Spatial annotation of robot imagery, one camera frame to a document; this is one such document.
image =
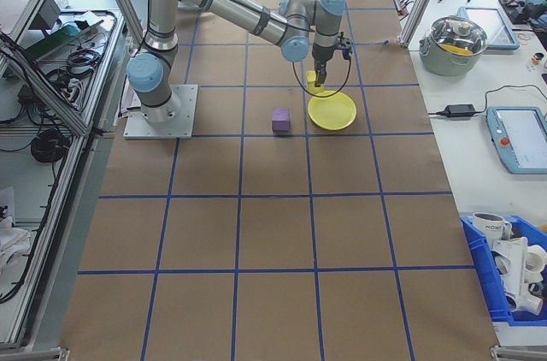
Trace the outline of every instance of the purple block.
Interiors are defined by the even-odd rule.
[[[291,130],[291,118],[288,109],[273,109],[272,130],[275,132],[288,132]]]

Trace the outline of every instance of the stainless steel pot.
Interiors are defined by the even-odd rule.
[[[457,16],[433,22],[420,40],[424,66],[442,76],[465,74],[486,49],[486,32],[472,21]]]

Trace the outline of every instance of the tablet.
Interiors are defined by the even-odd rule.
[[[485,30],[488,37],[486,49],[516,50],[520,47],[519,39],[511,30],[511,23],[501,9],[461,6],[457,14]]]
[[[547,122],[537,107],[490,107],[486,111],[497,154],[516,175],[547,174]]]

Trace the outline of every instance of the blue storage bin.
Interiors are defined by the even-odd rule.
[[[515,237],[526,237],[529,246],[539,245],[547,250],[546,233],[518,216],[507,216],[505,219],[513,225]],[[470,216],[462,216],[462,223],[492,321],[506,322],[512,326],[547,327],[547,303],[544,303],[537,316],[528,311],[512,312],[509,309],[503,292],[502,278],[494,264],[486,237],[473,226]],[[547,280],[547,271],[544,270],[542,274]]]

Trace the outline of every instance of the metal mounting plate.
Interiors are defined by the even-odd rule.
[[[196,113],[197,85],[172,85],[171,89],[173,94],[179,97],[179,113],[169,121],[151,124],[140,110],[132,111],[127,117],[126,130],[123,134],[126,139],[191,138]]]

